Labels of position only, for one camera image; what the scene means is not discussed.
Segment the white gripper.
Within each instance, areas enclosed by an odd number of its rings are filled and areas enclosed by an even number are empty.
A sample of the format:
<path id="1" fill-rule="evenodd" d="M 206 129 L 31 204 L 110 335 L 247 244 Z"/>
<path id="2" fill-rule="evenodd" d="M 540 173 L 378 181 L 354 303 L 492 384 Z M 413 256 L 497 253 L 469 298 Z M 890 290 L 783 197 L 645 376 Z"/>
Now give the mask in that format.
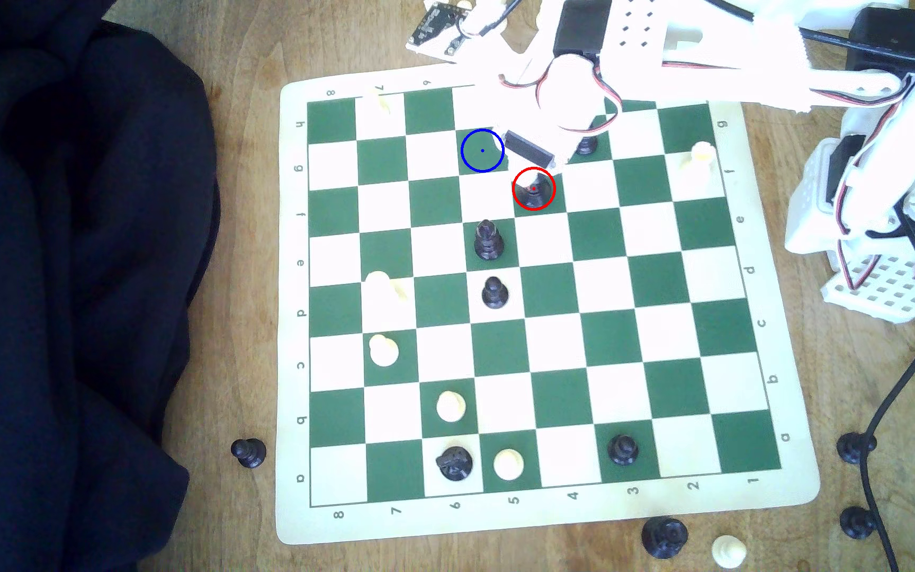
<path id="1" fill-rule="evenodd" d="M 586 141 L 587 154 L 622 113 L 622 98 L 598 63 L 557 56 L 534 81 L 503 83 L 503 148 L 512 163 L 562 171 Z"/>

